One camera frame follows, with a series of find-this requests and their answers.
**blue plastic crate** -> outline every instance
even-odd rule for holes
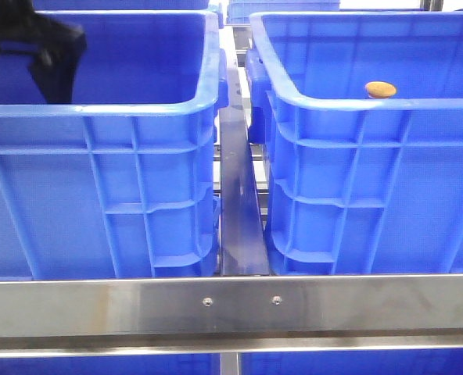
[[[38,10],[208,10],[219,17],[223,27],[223,9],[219,0],[34,0]]]
[[[226,23],[249,23],[256,12],[339,10],[340,0],[230,0]]]
[[[423,12],[423,8],[340,9],[341,12]]]
[[[0,375],[212,375],[219,355],[0,359]]]
[[[251,22],[272,269],[463,273],[463,12]],[[368,98],[374,80],[398,94]]]
[[[216,15],[56,18],[88,39],[72,105],[0,57],[0,280],[211,275]]]
[[[243,354],[242,363],[245,375],[463,375],[463,348]]]

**orange object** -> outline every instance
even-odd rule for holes
[[[388,99],[397,93],[397,88],[388,82],[374,80],[365,85],[365,90],[371,98]]]

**screw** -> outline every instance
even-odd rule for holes
[[[214,303],[213,299],[210,298],[210,297],[205,297],[203,300],[202,300],[202,303],[204,306],[206,307],[211,307],[211,305]]]
[[[41,50],[41,61],[45,66],[52,66],[52,57],[47,49]]]
[[[271,303],[273,303],[275,306],[280,305],[282,303],[282,297],[280,297],[279,295],[274,296],[271,299]]]

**stainless steel rail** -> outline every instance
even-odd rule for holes
[[[463,275],[0,283],[0,356],[463,346]]]

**metal frame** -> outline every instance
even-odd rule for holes
[[[250,25],[232,25],[233,37],[235,39],[235,52],[237,55],[237,62],[240,67],[246,64],[246,53],[252,47],[252,32]]]
[[[463,275],[254,276],[269,269],[230,27],[223,38],[225,277],[0,283],[0,357],[220,352],[238,375],[240,352],[463,347]]]
[[[421,8],[432,12],[440,12],[443,9],[443,0],[421,0]]]

